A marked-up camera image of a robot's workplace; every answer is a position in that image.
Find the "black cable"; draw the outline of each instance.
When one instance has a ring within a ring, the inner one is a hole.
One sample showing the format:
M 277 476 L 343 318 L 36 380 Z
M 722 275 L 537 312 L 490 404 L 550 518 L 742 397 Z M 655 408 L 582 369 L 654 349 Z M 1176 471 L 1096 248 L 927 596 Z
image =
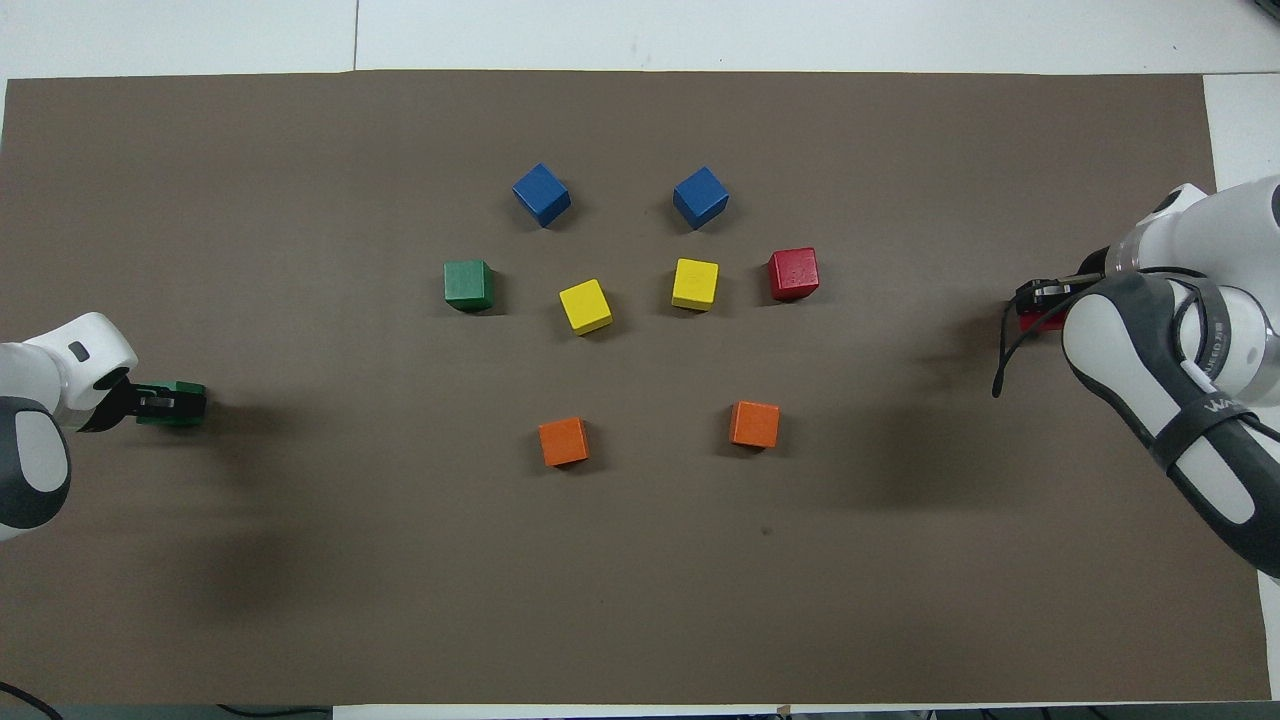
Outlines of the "black cable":
M 1009 346 L 1009 350 L 1002 351 L 1000 354 L 1000 364 L 996 366 L 996 377 L 991 380 L 991 396 L 992 397 L 1000 397 L 1000 393 L 1004 391 L 1004 388 L 1005 388 L 1005 368 L 1009 366 L 1009 361 L 1014 359 L 1014 352 L 1018 351 L 1018 348 L 1023 345 L 1023 342 L 1025 342 L 1027 338 L 1034 336 L 1036 332 L 1039 331 L 1041 327 L 1044 325 L 1044 323 L 1047 323 L 1051 319 L 1061 315 L 1062 313 L 1066 313 L 1068 309 L 1070 309 L 1073 305 L 1075 305 L 1087 293 L 1088 293 L 1088 291 L 1082 292 L 1080 295 L 1076 295 L 1075 297 L 1071 297 L 1069 300 L 1064 300 L 1062 304 L 1055 306 L 1048 313 L 1044 313 L 1043 315 L 1041 315 L 1039 318 L 1037 318 L 1037 320 L 1034 323 L 1032 323 L 1030 327 L 1028 327 L 1025 331 L 1023 331 L 1023 333 L 1019 334 L 1014 340 L 1014 343 Z
M 328 717 L 329 712 L 332 711 L 332 708 L 329 707 L 287 707 L 284 710 L 265 710 L 261 712 L 256 712 L 252 710 L 241 710 L 238 707 L 232 707 L 229 705 L 221 705 L 221 703 L 218 703 L 218 707 L 221 707 L 223 710 L 230 712 L 232 715 L 239 715 L 241 717 L 287 717 L 291 715 L 310 715 L 310 714 L 319 714 Z
M 27 705 L 44 712 L 45 717 L 49 717 L 49 720 L 63 720 L 63 716 L 56 710 L 54 710 L 51 705 L 28 693 L 22 688 L 15 688 L 9 683 L 0 683 L 0 692 L 12 694 L 13 697 L 20 700 L 22 702 L 26 702 Z

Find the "wooden block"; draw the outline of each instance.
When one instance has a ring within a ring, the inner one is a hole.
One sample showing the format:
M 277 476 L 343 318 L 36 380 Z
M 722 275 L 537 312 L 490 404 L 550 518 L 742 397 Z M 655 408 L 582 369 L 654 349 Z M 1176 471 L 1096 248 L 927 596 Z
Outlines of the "wooden block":
M 543 445 L 543 462 L 548 468 L 586 460 L 586 428 L 581 418 L 567 418 L 538 425 L 538 439 Z
M 728 439 L 733 445 L 750 447 L 774 447 L 778 445 L 778 420 L 782 410 L 777 405 L 750 402 L 733 404 L 730 419 Z
M 676 260 L 676 284 L 671 290 L 671 304 L 690 310 L 710 310 L 716 301 L 716 279 L 719 265 L 681 258 Z
M 609 304 L 604 300 L 604 290 L 600 288 L 600 281 L 595 278 L 562 290 L 561 305 L 564 306 L 568 325 L 573 328 L 573 333 L 580 336 L 598 331 L 613 322 Z
M 463 313 L 493 307 L 493 270 L 484 260 L 445 263 L 444 301 Z
M 818 290 L 818 256 L 813 247 L 778 250 L 769 258 L 769 292 L 774 300 L 797 300 Z
M 571 202 L 568 188 L 541 163 L 534 165 L 534 169 L 511 186 L 511 191 L 516 193 L 516 199 L 525 206 L 525 210 L 529 210 L 529 214 L 544 228 L 552 224 L 552 220 L 558 218 L 561 213 L 568 210 Z
M 689 227 L 698 229 L 728 206 L 728 191 L 705 165 L 676 186 L 671 196 Z

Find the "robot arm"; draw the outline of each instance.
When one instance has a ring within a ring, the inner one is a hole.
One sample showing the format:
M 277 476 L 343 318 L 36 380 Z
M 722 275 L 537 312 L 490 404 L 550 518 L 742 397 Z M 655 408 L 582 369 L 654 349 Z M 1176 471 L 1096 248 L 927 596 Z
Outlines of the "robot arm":
M 138 364 L 99 313 L 20 343 L 0 345 L 0 541 L 47 523 L 67 501 L 78 430 Z
M 1080 382 L 1120 414 L 1213 532 L 1280 577 L 1280 442 L 1251 427 L 1254 411 L 1199 365 L 1178 359 L 1175 343 L 1199 345 L 1198 319 L 1196 328 L 1176 327 L 1192 313 L 1175 323 L 1189 295 L 1162 277 L 1107 278 L 1071 307 L 1062 350 Z M 1229 352 L 1228 361 L 1231 355 L 1248 352 Z
M 1184 184 L 1080 273 L 1075 286 L 1024 286 L 1020 295 L 1039 296 L 1027 310 L 1070 309 L 1062 350 L 1075 375 L 1219 537 L 1280 578 L 1280 341 L 1270 322 L 1280 316 L 1280 177 L 1213 196 Z M 1105 277 L 1079 283 L 1085 273 Z

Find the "white table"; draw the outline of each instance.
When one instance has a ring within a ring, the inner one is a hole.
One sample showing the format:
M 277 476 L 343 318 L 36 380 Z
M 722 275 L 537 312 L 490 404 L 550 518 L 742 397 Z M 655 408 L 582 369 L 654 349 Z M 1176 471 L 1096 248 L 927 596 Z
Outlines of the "white table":
M 383 68 L 1197 73 L 1217 186 L 1280 173 L 1280 22 L 1247 0 L 0 0 L 3 81 Z M 1260 587 L 1280 698 L 1280 588 Z M 870 708 L 890 706 L 791 706 Z M 777 710 L 360 706 L 338 716 Z

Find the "red block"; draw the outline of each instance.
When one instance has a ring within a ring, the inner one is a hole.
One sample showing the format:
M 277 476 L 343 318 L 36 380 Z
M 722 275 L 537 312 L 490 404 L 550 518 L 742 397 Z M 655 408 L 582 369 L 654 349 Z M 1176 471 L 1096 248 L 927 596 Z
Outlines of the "red block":
M 769 290 L 774 300 L 797 300 L 818 290 L 818 256 L 813 247 L 774 252 L 769 258 Z

